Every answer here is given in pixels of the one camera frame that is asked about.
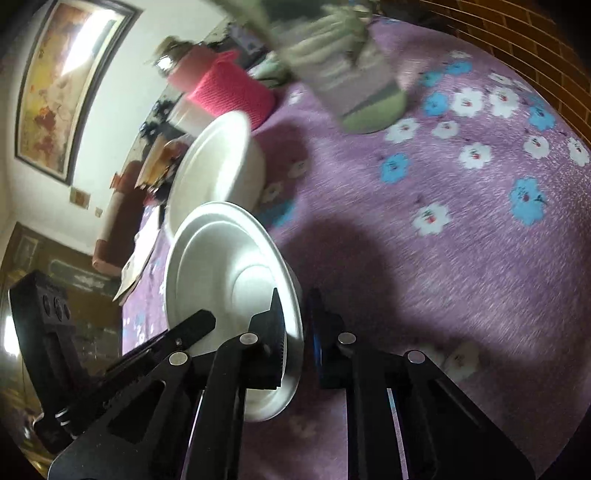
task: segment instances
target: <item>purple tablecloth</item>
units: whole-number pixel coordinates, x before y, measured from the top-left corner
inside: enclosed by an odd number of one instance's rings
[[[256,132],[258,218],[304,291],[375,346],[421,348],[528,456],[556,458],[591,401],[591,167],[510,68],[454,37],[380,20],[405,118],[345,135],[301,84]],[[124,351],[166,328],[161,235],[124,306]],[[245,426],[242,478],[346,478],[342,392],[316,386]]]

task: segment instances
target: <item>white bowl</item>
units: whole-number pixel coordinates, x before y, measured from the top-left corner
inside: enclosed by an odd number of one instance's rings
[[[244,112],[216,118],[189,147],[168,197],[164,229],[172,241],[185,218],[207,202],[232,202],[250,211],[265,183],[265,158]]]
[[[201,205],[174,238],[164,282],[170,328],[200,309],[216,318],[215,329],[189,349],[193,356],[213,352],[226,340],[247,332],[253,315],[269,310],[277,288],[287,337],[284,376],[277,390],[247,392],[244,418],[263,421],[280,413],[300,379],[301,288],[262,225],[231,203]]]

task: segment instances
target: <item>brick wall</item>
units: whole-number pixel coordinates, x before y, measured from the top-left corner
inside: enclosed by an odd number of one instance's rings
[[[528,80],[591,146],[590,77],[554,22],[532,0],[418,1],[443,16],[459,38]]]

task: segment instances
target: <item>picture frame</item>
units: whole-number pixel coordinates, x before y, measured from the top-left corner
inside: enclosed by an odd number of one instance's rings
[[[100,81],[139,10],[113,0],[54,0],[35,36],[16,114],[17,159],[71,186]]]

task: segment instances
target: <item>white plate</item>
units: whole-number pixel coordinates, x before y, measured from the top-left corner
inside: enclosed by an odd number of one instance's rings
[[[226,202],[196,208],[180,226],[168,255],[165,308],[173,327],[200,309],[216,328],[190,348],[191,355],[217,350],[248,331],[253,315],[269,310],[277,288],[285,319],[285,371],[277,390],[249,390],[244,418],[263,421],[280,413],[296,393],[304,349],[297,279],[256,219]]]

